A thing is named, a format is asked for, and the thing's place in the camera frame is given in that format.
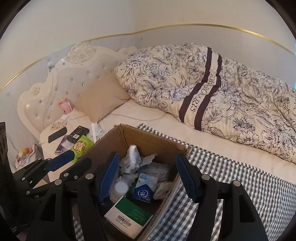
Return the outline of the green wet wipes pack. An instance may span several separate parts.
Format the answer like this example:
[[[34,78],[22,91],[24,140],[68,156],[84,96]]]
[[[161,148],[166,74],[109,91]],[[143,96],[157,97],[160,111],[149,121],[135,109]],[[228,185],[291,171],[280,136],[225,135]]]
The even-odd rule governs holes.
[[[83,156],[94,143],[85,135],[82,135],[79,140],[71,147],[71,151],[74,152],[74,159],[71,161],[72,163],[77,162],[77,160]]]

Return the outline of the pink drinking bottle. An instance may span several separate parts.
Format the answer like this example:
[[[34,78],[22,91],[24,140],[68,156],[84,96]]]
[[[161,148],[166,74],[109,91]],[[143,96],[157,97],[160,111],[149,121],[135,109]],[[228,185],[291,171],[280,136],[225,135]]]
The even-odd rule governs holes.
[[[67,98],[60,97],[58,104],[64,114],[69,114],[73,111],[70,101]]]

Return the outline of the cardboard box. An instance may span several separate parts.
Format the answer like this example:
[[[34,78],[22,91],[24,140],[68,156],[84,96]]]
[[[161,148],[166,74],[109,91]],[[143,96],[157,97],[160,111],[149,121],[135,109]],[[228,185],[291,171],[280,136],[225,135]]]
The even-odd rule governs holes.
[[[164,200],[147,203],[133,199],[131,194],[127,196],[130,201],[152,215],[151,220],[136,236],[135,240],[151,240],[152,233],[160,226],[160,222],[164,218],[180,184],[175,158],[179,153],[187,155],[188,150],[185,144],[171,140],[169,137],[151,130],[144,124],[139,125],[138,128],[120,124],[98,140],[81,156],[81,159],[91,159],[90,171],[95,171],[98,167],[105,170],[111,153],[116,152],[120,158],[124,158],[130,145],[136,145],[142,157],[157,154],[155,157],[156,162],[171,166],[169,180],[173,182],[173,187],[166,194]]]

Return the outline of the blue cloud tissue pack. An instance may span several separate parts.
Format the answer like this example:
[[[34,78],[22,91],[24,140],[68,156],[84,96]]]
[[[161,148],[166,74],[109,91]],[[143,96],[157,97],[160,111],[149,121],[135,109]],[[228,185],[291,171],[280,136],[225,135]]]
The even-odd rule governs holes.
[[[133,198],[145,202],[151,202],[154,192],[157,188],[157,183],[157,177],[140,173],[133,192]]]

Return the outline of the black small box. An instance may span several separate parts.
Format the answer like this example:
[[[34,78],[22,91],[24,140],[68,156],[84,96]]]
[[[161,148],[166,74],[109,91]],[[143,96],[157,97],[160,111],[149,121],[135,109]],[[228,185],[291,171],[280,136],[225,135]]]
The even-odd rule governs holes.
[[[70,135],[67,136],[67,141],[75,144],[79,138],[86,136],[89,133],[89,128],[78,126]]]

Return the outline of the patterned phone case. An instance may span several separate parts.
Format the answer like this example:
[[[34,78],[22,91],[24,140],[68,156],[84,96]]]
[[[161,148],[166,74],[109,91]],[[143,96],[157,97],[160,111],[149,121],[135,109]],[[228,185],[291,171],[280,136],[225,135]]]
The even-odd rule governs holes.
[[[60,130],[62,128],[65,128],[67,126],[67,121],[66,120],[61,120],[61,121],[58,121],[58,122],[55,122],[51,125],[51,128],[50,130]]]

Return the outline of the floral duvet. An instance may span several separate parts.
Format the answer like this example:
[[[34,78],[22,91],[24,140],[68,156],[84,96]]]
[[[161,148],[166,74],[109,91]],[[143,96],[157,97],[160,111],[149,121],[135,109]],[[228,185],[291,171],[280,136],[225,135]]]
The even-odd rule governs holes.
[[[141,48],[115,68],[136,103],[295,162],[295,90],[197,44]]]

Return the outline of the white tissue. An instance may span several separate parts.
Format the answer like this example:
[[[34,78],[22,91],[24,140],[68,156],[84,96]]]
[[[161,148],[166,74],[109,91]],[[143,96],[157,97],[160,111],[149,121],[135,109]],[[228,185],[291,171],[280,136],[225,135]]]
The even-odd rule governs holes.
[[[172,185],[173,185],[173,183],[168,182],[168,181],[158,183],[157,188],[156,188],[154,195],[153,195],[153,199],[154,200],[163,200],[167,196],[168,191],[170,190]]]

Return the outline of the dark booklet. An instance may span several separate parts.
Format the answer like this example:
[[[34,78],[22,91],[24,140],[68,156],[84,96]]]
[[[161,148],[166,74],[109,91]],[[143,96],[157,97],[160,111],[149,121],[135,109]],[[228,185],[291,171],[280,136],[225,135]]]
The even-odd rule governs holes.
[[[62,141],[60,142],[57,149],[55,150],[56,155],[62,154],[74,146],[74,144],[72,142],[68,141],[67,137],[68,137],[68,135],[65,135],[62,138]]]

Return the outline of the black smartphone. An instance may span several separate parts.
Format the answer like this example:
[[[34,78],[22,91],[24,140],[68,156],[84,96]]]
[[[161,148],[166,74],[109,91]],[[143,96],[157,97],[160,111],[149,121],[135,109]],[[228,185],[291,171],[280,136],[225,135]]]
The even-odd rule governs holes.
[[[67,133],[67,128],[66,127],[56,131],[55,133],[48,136],[48,143],[51,143],[54,140],[66,135],[66,133]]]

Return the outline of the white tufted headboard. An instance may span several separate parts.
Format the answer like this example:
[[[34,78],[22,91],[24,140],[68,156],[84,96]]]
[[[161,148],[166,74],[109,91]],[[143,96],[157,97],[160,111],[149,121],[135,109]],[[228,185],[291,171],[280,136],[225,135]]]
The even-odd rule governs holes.
[[[17,112],[24,126],[36,138],[62,115],[59,99],[74,103],[95,80],[105,77],[136,50],[131,46],[113,51],[106,47],[76,44],[61,58],[43,83],[34,84],[18,99]]]

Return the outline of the white mattress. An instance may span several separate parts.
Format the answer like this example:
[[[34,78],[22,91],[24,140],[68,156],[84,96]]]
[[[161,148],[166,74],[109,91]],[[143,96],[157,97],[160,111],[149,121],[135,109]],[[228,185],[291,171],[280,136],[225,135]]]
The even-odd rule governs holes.
[[[209,133],[193,130],[176,120],[171,114],[147,108],[129,100],[99,122],[104,134],[115,125],[138,126],[141,123],[185,143],[192,144],[229,159],[244,162],[295,183],[295,164],[287,162],[261,149],[235,143]]]

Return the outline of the beige pillow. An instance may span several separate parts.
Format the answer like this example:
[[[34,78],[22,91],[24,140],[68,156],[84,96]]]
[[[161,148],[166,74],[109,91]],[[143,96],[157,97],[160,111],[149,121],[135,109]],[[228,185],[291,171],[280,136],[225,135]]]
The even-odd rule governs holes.
[[[130,100],[119,84],[115,73],[110,73],[92,82],[74,103],[75,109],[83,112],[92,123],[98,123],[114,109]]]

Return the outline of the green medicine bag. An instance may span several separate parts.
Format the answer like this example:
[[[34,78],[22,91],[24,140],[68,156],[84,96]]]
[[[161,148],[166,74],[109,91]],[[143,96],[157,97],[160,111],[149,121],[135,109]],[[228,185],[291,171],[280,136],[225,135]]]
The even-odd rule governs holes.
[[[165,182],[169,180],[171,165],[151,162],[140,168],[140,173],[147,174],[152,177],[158,178],[158,182]]]

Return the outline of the white nightstand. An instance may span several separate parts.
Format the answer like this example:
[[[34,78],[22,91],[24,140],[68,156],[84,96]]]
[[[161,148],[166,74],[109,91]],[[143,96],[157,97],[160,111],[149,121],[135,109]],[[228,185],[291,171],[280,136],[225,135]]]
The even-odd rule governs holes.
[[[91,129],[92,124],[86,114],[76,110],[68,114],[66,118],[63,118],[61,115],[53,118],[51,114],[42,114],[41,112],[33,113],[32,117],[29,117],[27,114],[20,115],[19,117],[30,133],[39,141],[39,145],[42,148],[43,159],[55,158],[57,156],[55,150],[62,141],[62,138],[59,137],[51,143],[48,142],[48,136],[55,132],[55,130],[51,130],[53,123],[64,119],[67,120],[67,134],[70,134],[78,126]]]

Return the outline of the green white carton box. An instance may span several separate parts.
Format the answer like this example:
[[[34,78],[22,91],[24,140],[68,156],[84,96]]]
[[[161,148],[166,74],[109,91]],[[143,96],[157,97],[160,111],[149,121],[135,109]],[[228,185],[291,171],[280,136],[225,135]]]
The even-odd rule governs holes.
[[[104,217],[122,233],[135,239],[153,215],[122,196]]]

